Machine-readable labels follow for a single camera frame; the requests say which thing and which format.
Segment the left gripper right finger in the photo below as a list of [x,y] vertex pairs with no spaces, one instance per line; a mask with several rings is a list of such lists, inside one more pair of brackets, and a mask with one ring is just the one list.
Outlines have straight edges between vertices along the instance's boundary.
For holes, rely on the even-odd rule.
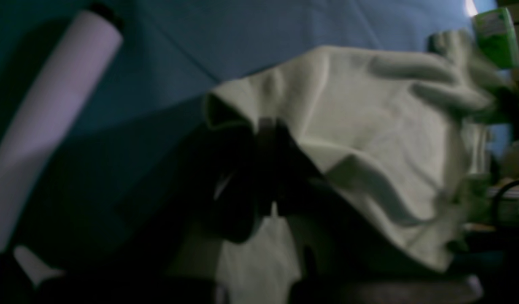
[[283,216],[313,214],[319,195],[312,183],[322,179],[281,119],[259,120],[260,215],[270,215],[273,203]]

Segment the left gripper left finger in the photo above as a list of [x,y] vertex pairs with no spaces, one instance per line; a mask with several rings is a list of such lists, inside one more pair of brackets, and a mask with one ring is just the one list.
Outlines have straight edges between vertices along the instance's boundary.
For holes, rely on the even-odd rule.
[[243,244],[261,223],[256,186],[256,136],[248,127],[197,126],[181,142],[178,193],[207,230]]

